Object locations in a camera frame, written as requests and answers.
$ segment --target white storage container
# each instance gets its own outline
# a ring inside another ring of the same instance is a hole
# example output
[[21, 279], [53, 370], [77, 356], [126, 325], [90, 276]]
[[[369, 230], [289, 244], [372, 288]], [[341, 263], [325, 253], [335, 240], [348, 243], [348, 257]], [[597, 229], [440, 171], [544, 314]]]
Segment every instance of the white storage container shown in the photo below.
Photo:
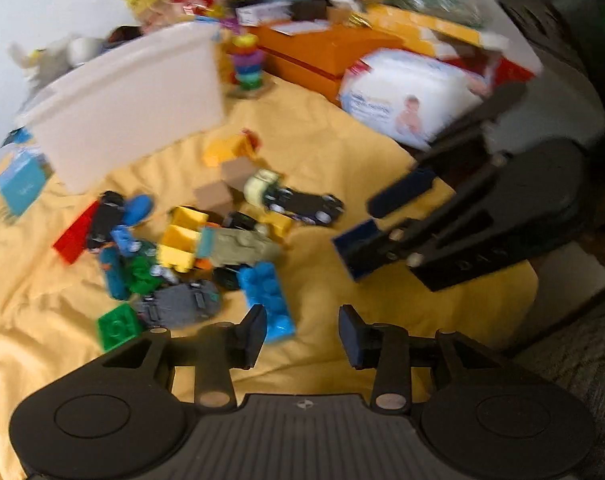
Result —
[[180, 23], [99, 56], [20, 114], [60, 179], [84, 192], [111, 170], [223, 119], [218, 25]]

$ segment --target baby wipes package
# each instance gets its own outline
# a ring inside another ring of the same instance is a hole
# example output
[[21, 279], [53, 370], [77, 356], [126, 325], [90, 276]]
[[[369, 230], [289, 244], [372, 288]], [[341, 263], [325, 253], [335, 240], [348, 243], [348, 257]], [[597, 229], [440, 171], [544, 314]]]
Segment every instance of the baby wipes package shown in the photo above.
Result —
[[380, 49], [343, 78], [343, 110], [407, 146], [427, 150], [445, 126], [478, 106], [490, 85], [481, 76], [404, 50]]

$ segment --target yellow fabric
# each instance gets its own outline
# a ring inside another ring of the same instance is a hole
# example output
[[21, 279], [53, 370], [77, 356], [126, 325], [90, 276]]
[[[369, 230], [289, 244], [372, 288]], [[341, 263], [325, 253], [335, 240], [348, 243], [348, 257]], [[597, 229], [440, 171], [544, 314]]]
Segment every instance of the yellow fabric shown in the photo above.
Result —
[[[23, 475], [7, 435], [12, 410], [28, 394], [97, 357], [101, 348], [95, 321], [118, 304], [106, 295], [95, 256], [85, 253], [67, 266], [51, 245], [106, 189], [126, 196], [152, 194], [154, 213], [136, 231], [158, 240], [167, 212], [192, 203], [194, 188], [218, 178], [218, 170], [201, 163], [208, 142], [243, 128], [259, 134], [260, 157], [285, 175], [288, 186], [333, 193], [344, 200], [346, 213], [334, 229], [295, 226], [287, 236], [278, 273], [297, 336], [265, 346], [252, 370], [232, 372], [239, 399], [246, 392], [367, 396], [372, 373], [351, 370], [339, 344], [337, 310], [343, 303], [353, 304], [367, 322], [399, 324], [419, 336], [433, 336], [438, 328], [460, 330], [491, 346], [506, 342], [518, 327], [537, 288], [529, 264], [438, 293], [427, 290], [402, 264], [352, 282], [330, 240], [364, 221], [365, 200], [404, 174], [411, 159], [392, 140], [321, 95], [277, 83], [258, 101], [229, 102], [224, 126], [115, 171], [87, 194], [68, 195], [54, 175], [19, 219], [7, 215], [0, 197], [0, 479]], [[423, 217], [450, 193], [439, 182], [404, 213]], [[215, 321], [238, 322], [245, 313], [242, 293], [228, 293]], [[178, 370], [174, 393], [180, 399], [192, 396], [193, 376], [192, 370]], [[420, 380], [414, 390], [415, 396], [425, 397]]]

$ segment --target gray carpet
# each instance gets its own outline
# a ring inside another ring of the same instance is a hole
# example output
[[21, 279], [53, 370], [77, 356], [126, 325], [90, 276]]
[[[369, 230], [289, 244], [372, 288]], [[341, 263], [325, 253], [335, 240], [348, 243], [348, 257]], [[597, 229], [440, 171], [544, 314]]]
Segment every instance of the gray carpet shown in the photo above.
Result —
[[596, 439], [576, 472], [587, 480], [605, 479], [605, 291], [572, 319], [519, 351], [514, 360], [559, 384], [589, 407]]

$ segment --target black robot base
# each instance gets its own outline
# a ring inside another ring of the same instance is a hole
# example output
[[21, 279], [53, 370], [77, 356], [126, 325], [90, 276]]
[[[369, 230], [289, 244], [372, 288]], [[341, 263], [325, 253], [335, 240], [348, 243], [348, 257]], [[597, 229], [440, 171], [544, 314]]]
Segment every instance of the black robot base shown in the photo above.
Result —
[[[230, 368], [252, 367], [265, 338], [255, 306], [196, 336], [147, 332], [27, 397], [10, 439], [28, 475], [115, 479], [560, 478], [585, 457], [588, 410], [552, 383], [460, 333], [409, 336], [365, 324], [350, 305], [339, 332], [351, 366], [376, 368], [358, 394], [251, 394], [237, 406]], [[194, 366], [194, 402], [170, 393]], [[411, 402], [411, 368], [435, 392]]]

